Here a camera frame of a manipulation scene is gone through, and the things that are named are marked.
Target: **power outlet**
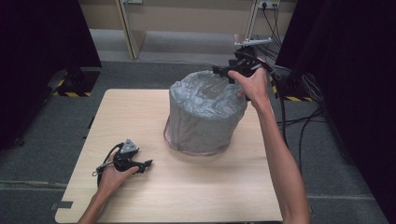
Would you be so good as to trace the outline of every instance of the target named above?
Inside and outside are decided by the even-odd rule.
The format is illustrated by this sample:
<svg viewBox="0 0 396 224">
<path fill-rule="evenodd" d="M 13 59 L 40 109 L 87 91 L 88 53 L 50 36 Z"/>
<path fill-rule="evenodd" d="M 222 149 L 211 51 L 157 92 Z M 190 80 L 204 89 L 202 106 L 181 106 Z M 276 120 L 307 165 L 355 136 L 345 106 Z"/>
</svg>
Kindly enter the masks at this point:
<svg viewBox="0 0 396 224">
<path fill-rule="evenodd" d="M 266 3 L 266 8 L 276 8 L 279 7 L 280 0 L 261 0 L 259 3 L 259 8 L 262 8 L 262 3 Z"/>
</svg>

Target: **hand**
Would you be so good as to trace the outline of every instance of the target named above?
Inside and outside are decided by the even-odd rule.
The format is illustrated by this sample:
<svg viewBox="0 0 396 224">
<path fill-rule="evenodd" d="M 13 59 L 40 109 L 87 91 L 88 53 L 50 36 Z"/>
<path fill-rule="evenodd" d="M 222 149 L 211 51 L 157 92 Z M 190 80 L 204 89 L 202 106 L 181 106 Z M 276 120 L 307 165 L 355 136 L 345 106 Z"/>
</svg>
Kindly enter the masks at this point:
<svg viewBox="0 0 396 224">
<path fill-rule="evenodd" d="M 113 161 L 114 154 L 110 156 L 109 161 Z M 120 172 L 114 167 L 113 164 L 108 165 L 102 174 L 102 179 L 99 183 L 98 193 L 110 196 L 114 193 L 121 184 L 128 178 L 128 176 L 136 173 L 139 170 L 137 166 L 131 167 L 130 169 Z"/>
<path fill-rule="evenodd" d="M 258 103 L 268 101 L 267 92 L 267 72 L 265 69 L 258 68 L 251 77 L 244 77 L 238 72 L 229 71 L 228 76 L 235 79 L 242 86 L 242 91 L 238 96 L 246 95 L 254 107 L 257 108 Z"/>
</svg>

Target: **plastic bag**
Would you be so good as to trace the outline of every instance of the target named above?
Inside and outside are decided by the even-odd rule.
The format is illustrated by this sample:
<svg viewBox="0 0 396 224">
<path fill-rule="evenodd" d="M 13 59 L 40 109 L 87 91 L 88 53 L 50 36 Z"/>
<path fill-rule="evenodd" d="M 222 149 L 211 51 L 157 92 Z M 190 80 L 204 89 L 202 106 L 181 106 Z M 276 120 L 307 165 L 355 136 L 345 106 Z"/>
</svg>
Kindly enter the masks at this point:
<svg viewBox="0 0 396 224">
<path fill-rule="evenodd" d="M 176 82 L 169 90 L 166 144 L 194 156 L 224 151 L 248 106 L 244 97 L 236 96 L 241 90 L 211 71 L 192 73 Z"/>
</svg>

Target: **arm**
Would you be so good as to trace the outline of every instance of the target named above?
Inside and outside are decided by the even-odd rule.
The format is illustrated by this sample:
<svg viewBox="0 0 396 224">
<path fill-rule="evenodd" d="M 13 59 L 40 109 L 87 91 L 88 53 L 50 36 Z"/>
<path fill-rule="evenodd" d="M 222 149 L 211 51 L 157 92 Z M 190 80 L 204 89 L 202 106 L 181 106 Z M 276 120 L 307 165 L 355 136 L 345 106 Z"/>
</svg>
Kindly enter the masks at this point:
<svg viewBox="0 0 396 224">
<path fill-rule="evenodd" d="M 286 224 L 309 223 L 308 200 L 297 164 L 277 128 L 267 93 L 266 72 L 259 68 L 252 77 L 235 71 L 228 73 L 238 81 L 256 108 L 262 128 L 265 152 L 283 221 Z"/>
<path fill-rule="evenodd" d="M 110 196 L 120 187 L 128 176 L 134 174 L 138 170 L 138 167 L 132 167 L 125 172 L 119 172 L 113 164 L 108 165 L 103 172 L 98 190 L 92 196 L 90 204 L 79 219 L 78 223 L 95 223 L 99 218 L 102 207 L 106 204 Z"/>
</svg>

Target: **wooden table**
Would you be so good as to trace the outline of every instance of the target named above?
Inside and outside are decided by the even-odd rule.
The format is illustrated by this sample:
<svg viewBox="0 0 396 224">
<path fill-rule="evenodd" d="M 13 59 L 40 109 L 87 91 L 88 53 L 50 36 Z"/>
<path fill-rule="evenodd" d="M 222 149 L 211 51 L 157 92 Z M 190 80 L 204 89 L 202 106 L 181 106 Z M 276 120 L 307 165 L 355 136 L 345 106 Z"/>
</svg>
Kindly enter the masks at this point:
<svg viewBox="0 0 396 224">
<path fill-rule="evenodd" d="M 96 192 L 95 168 L 108 151 L 130 138 L 136 161 L 153 160 L 109 200 L 99 222 L 235 222 L 281 220 L 259 121 L 249 105 L 229 148 L 193 157 L 169 148 L 163 129 L 169 115 L 166 90 L 109 90 L 98 109 L 56 221 L 75 223 Z"/>
</svg>

